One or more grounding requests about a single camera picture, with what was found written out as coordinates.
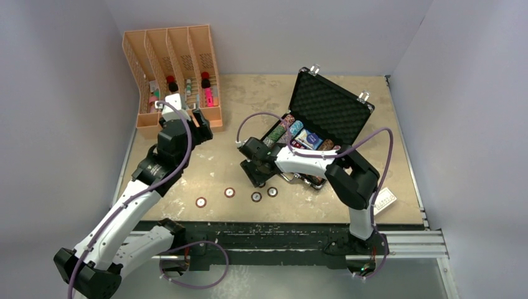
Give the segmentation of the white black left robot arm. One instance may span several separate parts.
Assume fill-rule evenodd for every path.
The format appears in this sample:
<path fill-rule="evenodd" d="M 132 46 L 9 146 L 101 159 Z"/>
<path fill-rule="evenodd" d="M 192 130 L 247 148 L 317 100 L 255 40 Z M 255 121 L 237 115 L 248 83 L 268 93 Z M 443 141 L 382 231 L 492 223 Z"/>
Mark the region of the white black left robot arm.
<path fill-rule="evenodd" d="M 152 256 L 177 255 L 185 249 L 185 228 L 168 218 L 136 241 L 124 241 L 181 178 L 195 146 L 212 139 L 202 112 L 195 109 L 192 114 L 194 120 L 186 112 L 164 108 L 158 142 L 139 163 L 122 197 L 73 249 L 61 248 L 55 254 L 54 263 L 68 284 L 68 298 L 75 292 L 86 298 L 111 298 L 122 280 Z"/>

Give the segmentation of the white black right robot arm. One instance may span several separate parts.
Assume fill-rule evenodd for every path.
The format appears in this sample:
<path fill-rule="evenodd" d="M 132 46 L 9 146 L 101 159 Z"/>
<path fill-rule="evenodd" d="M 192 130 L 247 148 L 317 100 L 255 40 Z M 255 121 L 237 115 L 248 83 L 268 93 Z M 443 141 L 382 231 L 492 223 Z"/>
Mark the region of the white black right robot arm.
<path fill-rule="evenodd" d="M 380 173 L 350 146 L 339 150 L 312 151 L 275 144 L 272 148 L 251 137 L 237 144 L 245 159 L 240 163 L 254 187 L 274 175 L 297 173 L 320 177 L 348 207 L 351 249 L 363 254 L 374 245 L 372 205 L 378 193 Z"/>

